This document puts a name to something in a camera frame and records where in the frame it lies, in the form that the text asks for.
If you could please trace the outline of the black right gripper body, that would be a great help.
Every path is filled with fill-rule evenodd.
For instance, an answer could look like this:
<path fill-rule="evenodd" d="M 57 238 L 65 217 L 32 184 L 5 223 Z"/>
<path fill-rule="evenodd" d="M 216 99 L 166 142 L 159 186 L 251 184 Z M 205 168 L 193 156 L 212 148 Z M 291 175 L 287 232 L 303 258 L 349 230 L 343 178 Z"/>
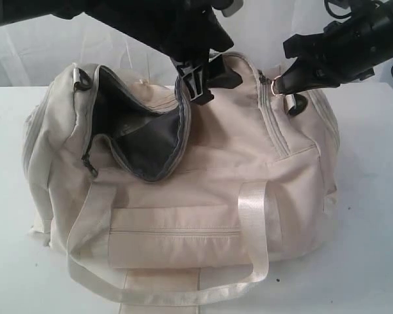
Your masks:
<path fill-rule="evenodd" d="M 321 33 L 291 36 L 283 47 L 286 58 L 295 62 L 276 78 L 276 93 L 337 88 L 374 76 L 375 26 L 367 19 L 333 21 Z"/>

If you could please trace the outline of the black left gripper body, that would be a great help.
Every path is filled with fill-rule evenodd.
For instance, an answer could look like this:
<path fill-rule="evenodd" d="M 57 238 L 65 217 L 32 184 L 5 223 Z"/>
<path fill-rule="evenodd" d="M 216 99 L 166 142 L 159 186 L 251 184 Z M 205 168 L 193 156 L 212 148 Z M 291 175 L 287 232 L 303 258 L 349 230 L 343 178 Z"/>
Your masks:
<path fill-rule="evenodd" d="M 242 84 L 221 55 L 234 43 L 214 12 L 228 2 L 87 1 L 84 11 L 168 56 L 191 100 L 204 105 L 214 98 L 212 88 Z"/>

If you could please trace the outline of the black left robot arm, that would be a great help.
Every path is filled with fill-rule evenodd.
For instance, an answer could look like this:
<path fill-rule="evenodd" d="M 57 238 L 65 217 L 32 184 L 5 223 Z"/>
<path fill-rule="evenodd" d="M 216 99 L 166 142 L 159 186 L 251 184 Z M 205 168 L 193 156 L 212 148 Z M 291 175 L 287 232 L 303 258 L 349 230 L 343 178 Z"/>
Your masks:
<path fill-rule="evenodd" d="M 54 15 L 70 20 L 82 13 L 168 56 L 191 100 L 213 100 L 212 88 L 233 89 L 242 77 L 222 53 L 234 43 L 215 12 L 230 17 L 243 1 L 0 0 L 0 26 Z"/>

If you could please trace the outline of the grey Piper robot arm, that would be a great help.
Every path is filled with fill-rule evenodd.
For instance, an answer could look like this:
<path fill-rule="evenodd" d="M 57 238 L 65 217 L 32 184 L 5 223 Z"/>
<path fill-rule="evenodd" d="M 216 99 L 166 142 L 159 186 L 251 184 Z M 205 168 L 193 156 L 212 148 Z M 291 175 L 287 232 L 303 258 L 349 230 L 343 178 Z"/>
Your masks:
<path fill-rule="evenodd" d="M 295 34 L 284 52 L 295 61 L 271 83 L 276 95 L 337 88 L 374 76 L 393 58 L 393 1 L 324 1 L 333 17 L 321 33 Z"/>

